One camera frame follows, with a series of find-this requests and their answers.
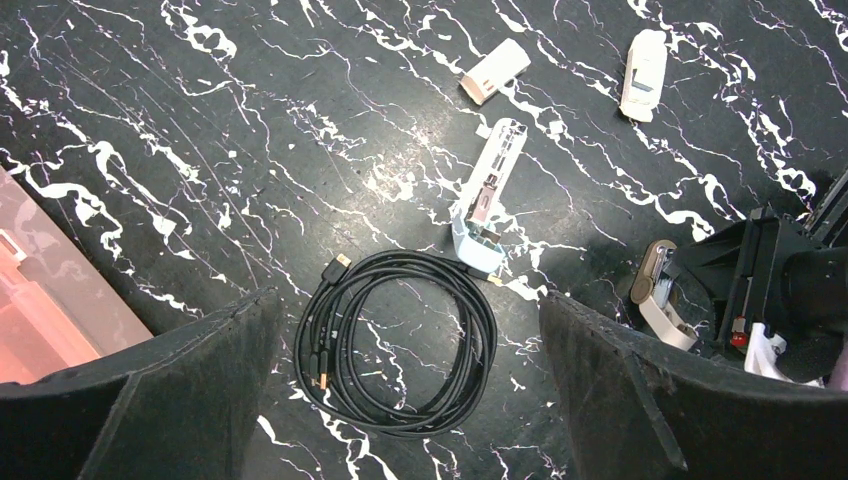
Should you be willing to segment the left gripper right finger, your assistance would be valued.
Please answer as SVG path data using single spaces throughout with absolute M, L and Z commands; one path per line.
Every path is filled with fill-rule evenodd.
M 559 292 L 539 327 L 582 479 L 843 479 L 847 396 L 712 362 Z

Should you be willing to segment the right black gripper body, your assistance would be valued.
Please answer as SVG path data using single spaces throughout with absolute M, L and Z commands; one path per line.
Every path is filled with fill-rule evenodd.
M 798 220 L 768 205 L 705 240 L 677 248 L 672 275 L 688 275 L 715 312 L 705 343 L 729 358 L 756 323 L 788 343 L 847 333 L 847 176 L 834 179 L 810 216 Z

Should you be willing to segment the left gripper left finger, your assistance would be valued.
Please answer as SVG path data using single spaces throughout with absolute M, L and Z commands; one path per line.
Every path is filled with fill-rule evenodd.
M 117 353 L 3 384 L 2 477 L 239 478 L 280 309 L 262 288 Z

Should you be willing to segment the orange plastic storage box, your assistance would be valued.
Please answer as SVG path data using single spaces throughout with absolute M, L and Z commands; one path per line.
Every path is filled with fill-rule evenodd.
M 1 174 L 1 380 L 34 383 L 152 339 L 97 269 Z

